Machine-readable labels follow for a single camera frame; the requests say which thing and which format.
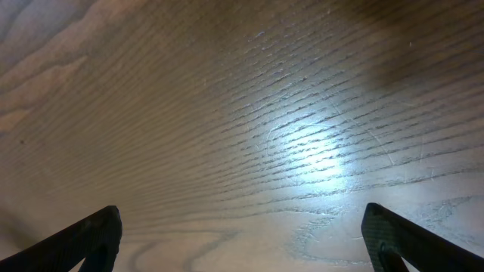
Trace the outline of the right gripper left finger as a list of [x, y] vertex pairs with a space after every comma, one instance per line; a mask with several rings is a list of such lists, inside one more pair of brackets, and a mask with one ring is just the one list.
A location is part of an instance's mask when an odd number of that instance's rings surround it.
[[111, 272], [123, 235], [116, 206], [105, 208], [56, 234], [1, 260], [2, 271]]

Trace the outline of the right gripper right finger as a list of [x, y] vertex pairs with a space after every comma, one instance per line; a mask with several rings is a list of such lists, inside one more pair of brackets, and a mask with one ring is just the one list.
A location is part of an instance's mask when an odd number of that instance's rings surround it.
[[367, 204], [361, 232], [375, 271], [482, 271], [483, 258], [380, 204]]

